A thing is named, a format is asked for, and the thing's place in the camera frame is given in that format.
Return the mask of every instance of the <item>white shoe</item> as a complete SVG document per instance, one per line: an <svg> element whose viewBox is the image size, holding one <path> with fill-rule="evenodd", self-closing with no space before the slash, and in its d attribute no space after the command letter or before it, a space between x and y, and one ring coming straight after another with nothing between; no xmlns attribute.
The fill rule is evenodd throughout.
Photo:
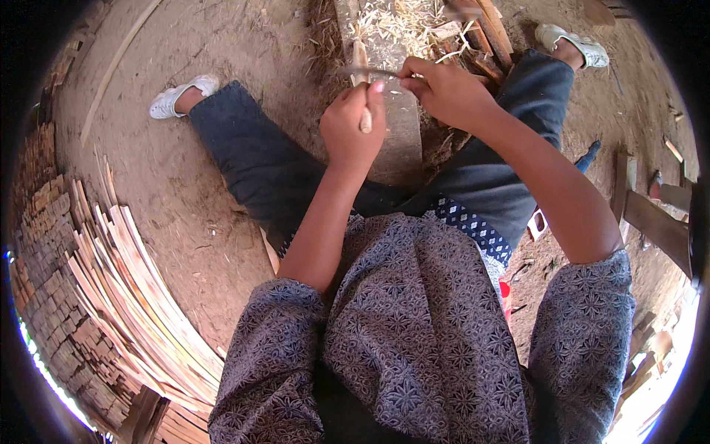
<svg viewBox="0 0 710 444"><path fill-rule="evenodd" d="M609 64L609 56L602 45L589 37L568 33L559 26L540 24L535 29L535 38L550 53L557 49L557 41L560 38L568 40L584 57L582 69L588 66L605 67Z"/></svg>
<svg viewBox="0 0 710 444"><path fill-rule="evenodd" d="M203 96L208 97L219 89L219 79L212 74L198 75L184 85L167 88L153 99L151 108L148 110L151 117L154 119L167 119L168 117L185 116L185 114L175 112L175 102L189 87L196 87L202 91Z"/></svg>

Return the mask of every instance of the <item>foot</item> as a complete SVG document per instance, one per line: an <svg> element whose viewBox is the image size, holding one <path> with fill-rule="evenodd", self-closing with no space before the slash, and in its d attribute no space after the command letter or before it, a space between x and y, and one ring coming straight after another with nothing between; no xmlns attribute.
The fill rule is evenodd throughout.
<svg viewBox="0 0 710 444"><path fill-rule="evenodd" d="M582 69L590 66L605 67L609 64L609 56L602 45L589 37L579 37L577 34L568 33L559 26L540 24L535 29L535 38L552 54L557 52L557 49L564 50L565 52L569 51L570 48L565 47L568 46L567 42L571 43L572 46L581 53ZM563 58L556 58L567 62L567 60Z"/></svg>
<svg viewBox="0 0 710 444"><path fill-rule="evenodd" d="M158 94L158 96L153 99L153 103L151 103L151 108L148 112L154 119L183 117L187 115L191 108L200 100L213 95L218 88L219 80L215 76L211 74L198 75L184 85L168 88Z"/></svg>
<svg viewBox="0 0 710 444"><path fill-rule="evenodd" d="M661 172L656 170L656 172L653 173L651 184L648 186L648 197L661 200L661 185L663 185L663 178L661 177Z"/></svg>

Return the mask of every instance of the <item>blue patterned shirt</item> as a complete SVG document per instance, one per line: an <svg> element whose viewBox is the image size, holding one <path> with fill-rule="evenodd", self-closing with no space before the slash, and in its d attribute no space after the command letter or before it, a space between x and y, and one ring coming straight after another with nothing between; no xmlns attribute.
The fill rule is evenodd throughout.
<svg viewBox="0 0 710 444"><path fill-rule="evenodd" d="M525 368L479 233L451 226L474 229L462 214L353 216L331 298L290 279L257 287L227 353L212 442L328 439L314 395L324 367L378 427L405 437L600 443L621 392L635 308L626 252L558 271Z"/></svg>

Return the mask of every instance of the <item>dirt ground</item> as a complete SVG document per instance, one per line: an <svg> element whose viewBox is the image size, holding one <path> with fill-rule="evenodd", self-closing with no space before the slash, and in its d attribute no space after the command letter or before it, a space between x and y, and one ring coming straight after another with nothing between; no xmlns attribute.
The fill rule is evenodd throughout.
<svg viewBox="0 0 710 444"><path fill-rule="evenodd" d="M690 122L676 122L670 113L670 106L684 112L682 102L634 21L617 21L612 32L599 36L578 1L494 3L516 52L534 46L534 25L541 22L593 36L606 46L611 67L577 75L562 133L562 150L571 161L595 139L602 140L586 175L604 197L611 198L614 159L623 144L638 159L640 192L656 169L666 183L678 184L679 168L663 146L664 134L688 159L687 175L695 179ZM334 74L342 57L338 39L328 40L338 35L331 33L334 8L329 0L164 0L126 51L81 148L79 135L94 92L143 7L138 0L114 0L87 57L58 90L58 165L70 177L84 179L92 199L98 196L92 184L99 184L94 151L108 155L119 201L131 207L178 305L210 345L226 348L249 293L273 272L258 227L226 191L187 119L152 120L148 105L161 90L201 73L213 72L223 84L237 79L271 119L325 159L318 119L346 84ZM440 146L445 136L424 138L425 164L434 170L451 154ZM641 251L638 239L631 228L637 316L654 310L661 318L682 273L662 252ZM535 243L523 237L508 277L526 258L535 259L535 265L511 289L513 305L527 304L511 323L523 364L537 306L552 276L545 278L543 269L552 260L556 269L566 263L549 232Z"/></svg>

